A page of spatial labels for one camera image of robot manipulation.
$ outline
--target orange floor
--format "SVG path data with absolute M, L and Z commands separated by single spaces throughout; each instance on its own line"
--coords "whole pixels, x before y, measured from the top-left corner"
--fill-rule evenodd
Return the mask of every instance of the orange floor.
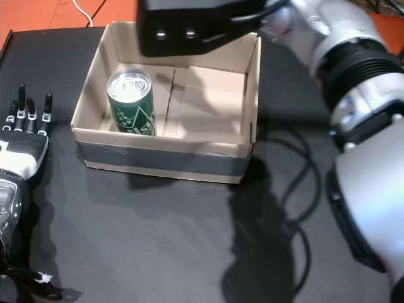
M 76 2 L 92 15 L 102 0 Z M 136 0 L 107 0 L 94 18 L 94 26 L 105 26 L 114 20 L 130 21 L 135 16 Z M 377 14 L 371 16 L 391 51 L 398 53 L 404 47 L 404 19 Z M 0 45 L 10 29 L 83 27 L 86 23 L 87 19 L 76 10 L 71 0 L 0 0 Z

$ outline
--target can lid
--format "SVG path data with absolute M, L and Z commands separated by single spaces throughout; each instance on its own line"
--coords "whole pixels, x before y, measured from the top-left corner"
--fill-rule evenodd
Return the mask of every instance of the can lid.
M 139 69 L 130 69 L 113 75 L 107 84 L 109 97 L 117 102 L 133 103 L 146 96 L 152 87 L 150 77 Z

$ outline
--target robot finger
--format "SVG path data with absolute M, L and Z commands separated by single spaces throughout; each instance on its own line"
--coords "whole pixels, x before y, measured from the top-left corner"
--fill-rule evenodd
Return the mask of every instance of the robot finger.
M 25 131 L 27 133 L 36 133 L 37 131 L 37 109 L 35 107 L 35 103 L 32 98 L 27 98 L 27 107 L 28 107 L 28 123 Z
M 17 115 L 18 101 L 14 100 L 10 106 L 10 112 L 6 118 L 6 124 L 3 126 L 3 131 L 12 131 L 14 130 L 15 119 Z
M 17 110 L 17 120 L 15 122 L 15 131 L 23 131 L 25 125 L 26 117 L 25 109 L 25 84 L 21 83 L 18 87 L 18 110 Z
M 47 93 L 45 96 L 44 114 L 42 115 L 42 123 L 38 134 L 48 136 L 52 121 L 52 93 Z

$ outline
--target cardboard box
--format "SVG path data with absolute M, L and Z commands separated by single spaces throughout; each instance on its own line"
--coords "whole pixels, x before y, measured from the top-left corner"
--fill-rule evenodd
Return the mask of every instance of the cardboard box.
M 261 41 L 243 36 L 201 56 L 143 57 L 136 24 L 105 28 L 71 129 L 87 167 L 238 183 L 256 139 Z M 156 136 L 120 133 L 107 81 L 137 67 L 153 83 Z

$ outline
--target gray tape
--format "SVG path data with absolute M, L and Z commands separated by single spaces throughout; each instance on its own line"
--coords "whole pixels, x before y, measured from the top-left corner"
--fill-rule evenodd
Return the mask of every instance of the gray tape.
M 127 165 L 148 169 L 165 169 L 196 174 L 243 176 L 249 156 L 234 158 L 176 151 L 77 142 L 87 161 L 110 165 Z

